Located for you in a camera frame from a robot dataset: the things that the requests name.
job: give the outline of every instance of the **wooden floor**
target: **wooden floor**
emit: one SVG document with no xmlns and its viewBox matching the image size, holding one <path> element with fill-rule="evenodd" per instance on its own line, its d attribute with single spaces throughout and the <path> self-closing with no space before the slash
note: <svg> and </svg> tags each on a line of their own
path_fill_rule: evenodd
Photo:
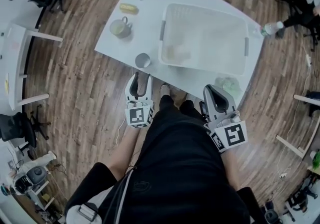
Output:
<svg viewBox="0 0 320 224">
<path fill-rule="evenodd" d="M 260 24 L 288 17 L 285 4 L 275 0 L 224 0 Z M 37 154 L 48 150 L 57 154 L 57 163 L 66 173 L 53 171 L 59 184 L 50 183 L 49 194 L 63 208 L 65 198 L 75 191 L 88 170 L 97 161 L 106 162 L 116 146 L 117 130 L 125 115 L 124 88 L 132 75 L 131 68 L 94 51 L 104 25 L 118 0 L 66 0 L 66 14 L 45 13 L 40 31 L 64 38 L 62 44 L 35 39 L 27 68 L 25 96 L 50 93 L 43 101 L 40 117 L 50 121 L 48 141 L 39 138 Z M 306 164 L 276 139 L 284 139 L 290 130 L 298 102 L 293 94 L 302 94 L 308 75 L 306 51 L 311 55 L 313 71 L 306 89 L 319 90 L 320 50 L 310 52 L 310 39 L 288 29 L 283 40 L 266 39 L 251 86 L 240 107 L 246 120 L 249 143 L 236 149 L 240 180 L 250 186 L 259 202 L 272 197 L 279 210 L 283 201 L 301 182 Z M 156 80 L 157 94 L 161 81 Z M 185 93 L 174 90 L 176 101 Z M 27 105 L 26 111 L 37 104 Z M 307 105 L 299 104 L 295 124 L 288 141 L 304 146 L 316 124 L 316 113 L 308 117 Z M 120 138 L 126 123 L 120 129 Z M 133 161 L 138 157 L 146 130 L 140 134 Z M 278 179 L 286 169 L 287 177 Z"/>
</svg>

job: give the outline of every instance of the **small cup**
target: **small cup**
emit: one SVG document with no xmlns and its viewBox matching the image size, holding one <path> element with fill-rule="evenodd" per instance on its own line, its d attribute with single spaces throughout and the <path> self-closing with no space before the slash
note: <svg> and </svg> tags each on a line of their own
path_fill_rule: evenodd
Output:
<svg viewBox="0 0 320 224">
<path fill-rule="evenodd" d="M 141 53 L 136 56 L 135 58 L 135 65 L 138 68 L 146 68 L 151 64 L 151 59 L 148 54 L 146 53 Z"/>
<path fill-rule="evenodd" d="M 132 24 L 128 24 L 128 18 L 114 20 L 110 25 L 110 32 L 119 39 L 128 37 L 131 34 Z"/>
</svg>

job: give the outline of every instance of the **white sneaker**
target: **white sneaker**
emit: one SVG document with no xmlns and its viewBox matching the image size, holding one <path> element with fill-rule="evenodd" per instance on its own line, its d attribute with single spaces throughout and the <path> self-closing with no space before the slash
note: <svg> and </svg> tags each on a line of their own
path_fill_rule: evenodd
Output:
<svg viewBox="0 0 320 224">
<path fill-rule="evenodd" d="M 189 94 L 189 93 L 187 93 L 186 96 L 187 96 L 187 97 L 186 97 L 185 100 L 191 100 L 193 103 L 195 103 L 195 101 L 196 101 L 196 97 L 195 97 L 195 96 L 193 96 L 193 95 L 191 95 L 191 94 Z"/>
<path fill-rule="evenodd" d="M 162 98 L 164 95 L 170 96 L 170 88 L 168 84 L 162 84 L 160 88 L 160 97 Z"/>
<path fill-rule="evenodd" d="M 52 155 L 52 158 L 54 159 L 54 160 L 56 160 L 56 155 L 50 150 L 50 151 L 48 151 L 48 154 L 50 154 L 50 155 Z"/>
</svg>

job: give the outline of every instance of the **white plastic basket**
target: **white plastic basket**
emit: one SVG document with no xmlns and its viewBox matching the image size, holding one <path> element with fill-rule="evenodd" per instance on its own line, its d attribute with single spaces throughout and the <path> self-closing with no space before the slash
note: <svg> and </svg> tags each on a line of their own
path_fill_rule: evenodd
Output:
<svg viewBox="0 0 320 224">
<path fill-rule="evenodd" d="M 244 19 L 216 10 L 170 4 L 164 11 L 159 61 L 166 65 L 242 75 L 248 56 Z"/>
</svg>

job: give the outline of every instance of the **water bottle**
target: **water bottle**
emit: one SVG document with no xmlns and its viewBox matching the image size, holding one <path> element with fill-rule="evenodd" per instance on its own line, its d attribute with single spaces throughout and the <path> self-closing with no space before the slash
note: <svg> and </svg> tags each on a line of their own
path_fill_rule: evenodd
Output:
<svg viewBox="0 0 320 224">
<path fill-rule="evenodd" d="M 265 36 L 275 34 L 277 31 L 279 31 L 282 28 L 284 28 L 284 25 L 282 22 L 268 23 L 262 27 L 260 32 L 261 32 L 261 35 L 265 37 Z"/>
</svg>

